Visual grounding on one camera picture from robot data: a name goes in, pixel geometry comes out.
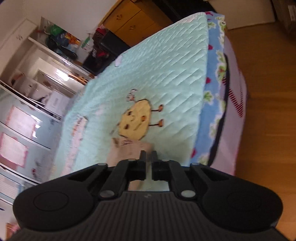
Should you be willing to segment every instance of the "circular pad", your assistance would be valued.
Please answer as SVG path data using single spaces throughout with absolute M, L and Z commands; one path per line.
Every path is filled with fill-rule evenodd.
M 14 201 L 13 212 L 22 228 L 57 231 L 81 222 L 93 206 L 86 186 L 65 178 L 23 191 Z
M 271 190 L 231 179 L 211 182 L 202 197 L 202 207 L 211 221 L 238 232 L 270 228 L 281 216 L 281 199 Z

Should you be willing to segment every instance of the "wooden cabinet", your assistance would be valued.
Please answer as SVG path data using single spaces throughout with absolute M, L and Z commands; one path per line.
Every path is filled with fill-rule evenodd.
M 123 0 L 104 19 L 104 26 L 131 47 L 172 24 L 151 0 Z
M 140 11 L 121 27 L 116 35 L 129 46 L 134 46 L 144 39 L 144 30 L 153 24 L 153 20 L 143 11 Z
M 108 19 L 104 22 L 104 26 L 116 33 L 127 21 L 129 21 L 134 15 L 136 15 L 141 9 L 139 9 L 130 0 L 124 0 L 118 5 L 118 7 L 111 13 Z
M 158 31 L 162 30 L 163 28 L 159 26 L 157 23 L 152 24 L 148 28 L 144 29 L 142 32 L 143 39 L 150 37 L 151 35 L 157 33 Z

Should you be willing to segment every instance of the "white shelf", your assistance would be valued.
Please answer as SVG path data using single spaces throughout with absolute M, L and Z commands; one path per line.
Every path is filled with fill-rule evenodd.
M 50 57 L 53 59 L 59 61 L 60 63 L 63 63 L 67 68 L 72 69 L 73 72 L 78 73 L 82 77 L 84 77 L 87 80 L 91 80 L 89 77 L 90 72 L 87 70 L 83 70 L 80 66 L 75 65 L 74 63 L 71 63 L 70 61 L 64 59 L 62 56 L 58 55 L 54 51 L 50 50 L 47 46 L 44 46 L 43 44 L 39 43 L 35 39 L 32 39 L 31 37 L 28 38 L 31 42 L 33 42 L 35 45 L 38 46 L 39 49 L 41 49 L 43 52 L 47 53 Z

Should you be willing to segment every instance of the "green leaf print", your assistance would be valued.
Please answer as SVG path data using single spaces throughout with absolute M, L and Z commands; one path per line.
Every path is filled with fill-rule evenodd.
M 224 53 L 221 52 L 220 50 L 217 50 L 216 51 L 216 54 L 218 55 L 218 60 L 219 62 L 222 62 L 222 63 L 226 63 L 226 60 L 225 60 L 225 57 L 224 57 Z
M 217 78 L 220 82 L 222 82 L 222 79 L 226 76 L 226 66 L 220 65 L 217 70 Z
M 220 120 L 221 120 L 221 116 L 216 115 L 214 123 L 210 124 L 210 133 L 209 134 L 210 134 L 210 138 L 212 138 L 212 139 L 214 139 L 216 137 L 218 124 L 219 124 Z
M 199 157 L 199 159 L 198 159 L 198 162 L 200 164 L 203 164 L 203 165 L 207 165 L 208 161 L 209 161 L 209 155 L 208 154 L 201 155 Z
M 224 21 L 224 17 L 215 17 L 215 19 Z
M 209 29 L 216 28 L 216 24 L 214 22 L 208 22 L 207 24 L 208 24 Z
M 226 23 L 224 21 L 218 21 L 218 24 L 220 26 L 220 29 L 223 33 L 225 33 L 225 29 L 226 29 Z
M 225 34 L 224 33 L 220 33 L 219 41 L 220 41 L 220 44 L 222 46 L 224 46 L 224 37 L 225 37 Z
M 213 99 L 214 99 L 214 96 L 212 95 L 212 93 L 210 91 L 204 92 L 204 101 L 205 102 L 209 102 L 209 104 L 211 104 Z
M 225 112 L 226 109 L 226 102 L 224 100 L 220 100 L 220 110 L 222 113 Z

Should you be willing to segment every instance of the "cardboard box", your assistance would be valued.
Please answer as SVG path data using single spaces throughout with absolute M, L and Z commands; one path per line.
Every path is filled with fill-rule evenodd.
M 296 34 L 296 3 L 293 0 L 272 0 L 279 21 L 289 34 Z

